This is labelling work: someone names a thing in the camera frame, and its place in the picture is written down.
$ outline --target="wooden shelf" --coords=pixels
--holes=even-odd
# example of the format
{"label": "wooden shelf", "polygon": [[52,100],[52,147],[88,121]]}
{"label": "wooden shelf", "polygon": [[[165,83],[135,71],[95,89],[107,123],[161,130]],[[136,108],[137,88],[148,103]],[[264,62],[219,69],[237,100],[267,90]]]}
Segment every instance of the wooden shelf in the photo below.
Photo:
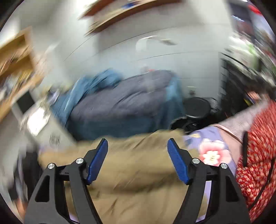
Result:
{"label": "wooden shelf", "polygon": [[141,3],[128,8],[128,9],[118,9],[116,10],[116,13],[109,17],[108,19],[103,20],[102,22],[98,22],[98,24],[92,25],[92,29],[87,33],[98,33],[102,30],[106,29],[110,25],[128,17],[135,13],[141,12],[143,10],[153,8],[156,6],[169,4],[169,3],[176,3],[180,2],[181,0],[144,0]]}
{"label": "wooden shelf", "polygon": [[0,122],[5,118],[5,116],[10,112],[14,101],[20,98],[29,89],[34,88],[36,85],[41,83],[43,80],[42,75],[34,75],[27,83],[25,83],[17,93],[8,99],[0,103]]}
{"label": "wooden shelf", "polygon": [[[0,48],[0,62],[6,61],[9,57],[12,57],[16,52],[21,54],[20,50],[26,49],[28,46],[31,46],[30,42],[30,31],[31,28],[26,28],[19,32],[16,37],[1,46]],[[5,78],[9,75],[20,75],[19,71],[32,70],[35,71],[35,62],[32,57],[31,47],[27,49],[27,51],[23,54],[23,57],[20,57],[19,60],[13,61],[5,70],[0,73],[0,82],[4,82]],[[0,102],[0,122],[5,118],[5,116],[9,113],[12,108],[12,105],[18,98],[20,98],[24,93],[26,93],[29,89],[34,88],[36,85],[41,83],[43,80],[42,74],[35,74],[31,77],[26,83],[22,84],[19,89],[14,89],[11,92],[11,95]]]}
{"label": "wooden shelf", "polygon": [[86,12],[83,14],[82,17],[95,15],[97,12],[101,11],[104,7],[106,7],[107,5],[109,5],[113,1],[114,0],[98,0],[98,1],[94,2],[89,7],[89,9],[86,10]]}
{"label": "wooden shelf", "polygon": [[23,58],[19,59],[16,62],[12,62],[9,67],[0,73],[0,82],[11,75],[13,72],[19,70],[32,69],[32,60],[30,54],[25,55]]}

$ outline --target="tan cloth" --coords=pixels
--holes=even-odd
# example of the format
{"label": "tan cloth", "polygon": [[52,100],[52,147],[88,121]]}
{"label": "tan cloth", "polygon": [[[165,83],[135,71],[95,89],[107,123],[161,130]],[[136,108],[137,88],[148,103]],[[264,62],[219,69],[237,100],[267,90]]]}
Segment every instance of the tan cloth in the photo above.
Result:
{"label": "tan cloth", "polygon": [[[174,138],[185,148],[182,132],[157,131],[130,138],[105,137],[108,153],[98,178],[88,186],[89,193],[104,224],[173,223],[188,186],[179,181],[167,152],[167,141]],[[43,167],[72,163],[95,149],[101,139],[80,143],[65,152],[45,152],[39,156]],[[197,150],[190,150],[198,157]],[[75,214],[70,188],[66,188],[68,209]],[[206,213],[203,198],[199,216]]]}
{"label": "tan cloth", "polygon": [[242,141],[226,127],[220,124],[213,124],[212,126],[215,126],[219,129],[219,133],[223,141],[227,144],[232,154],[232,158],[237,165],[242,153]]}

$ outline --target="gray blanket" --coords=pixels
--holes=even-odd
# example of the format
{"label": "gray blanket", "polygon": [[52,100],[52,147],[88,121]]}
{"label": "gray blanket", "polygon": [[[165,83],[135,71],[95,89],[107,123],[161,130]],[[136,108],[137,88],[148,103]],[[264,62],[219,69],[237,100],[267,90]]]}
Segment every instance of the gray blanket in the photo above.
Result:
{"label": "gray blanket", "polygon": [[74,121],[102,121],[128,116],[154,116],[166,100],[166,87],[173,73],[152,71],[87,95],[72,110]]}

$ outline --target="shelf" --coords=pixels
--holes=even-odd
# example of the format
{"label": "shelf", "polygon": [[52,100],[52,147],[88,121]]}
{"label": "shelf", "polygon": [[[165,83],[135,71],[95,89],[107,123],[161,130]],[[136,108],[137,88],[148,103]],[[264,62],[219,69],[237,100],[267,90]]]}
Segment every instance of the shelf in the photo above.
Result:
{"label": "shelf", "polygon": [[86,10],[86,12],[83,14],[82,17],[95,15],[97,12],[101,11],[104,7],[106,7],[113,1],[114,0],[98,0],[98,1],[96,1],[89,7],[88,10]]}
{"label": "shelf", "polygon": [[18,35],[9,42],[5,43],[3,46],[0,46],[0,61],[5,60],[7,55],[14,53],[18,48],[22,46],[30,45],[29,33],[31,28],[26,28],[19,32]]}
{"label": "shelf", "polygon": [[19,70],[24,70],[24,69],[32,69],[32,61],[31,61],[31,56],[30,54],[26,54],[23,58],[16,62],[12,62],[9,67],[2,71],[0,73],[0,82],[8,77],[10,74],[13,72],[19,71]]}
{"label": "shelf", "polygon": [[20,98],[29,89],[34,88],[36,85],[41,83],[43,80],[42,75],[34,75],[27,83],[25,83],[19,91],[8,99],[0,103],[0,122],[5,118],[5,116],[10,112],[13,103]]}
{"label": "shelf", "polygon": [[156,6],[164,5],[164,4],[169,4],[169,3],[176,3],[180,2],[181,0],[144,0],[142,3],[139,3],[131,8],[128,9],[118,9],[116,10],[116,13],[109,17],[108,19],[105,19],[102,22],[99,22],[99,24],[92,25],[92,29],[87,33],[98,33],[101,32],[102,30],[106,29],[110,25],[128,17],[131,16],[135,13],[141,12],[146,9],[150,9]]}

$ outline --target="black stool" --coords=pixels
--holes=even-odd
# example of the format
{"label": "black stool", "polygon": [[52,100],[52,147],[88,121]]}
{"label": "black stool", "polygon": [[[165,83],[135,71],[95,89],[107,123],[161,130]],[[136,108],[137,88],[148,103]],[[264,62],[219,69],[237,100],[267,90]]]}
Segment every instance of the black stool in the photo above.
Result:
{"label": "black stool", "polygon": [[200,122],[211,112],[210,103],[199,97],[193,97],[184,101],[187,121],[182,127],[186,134],[200,129]]}

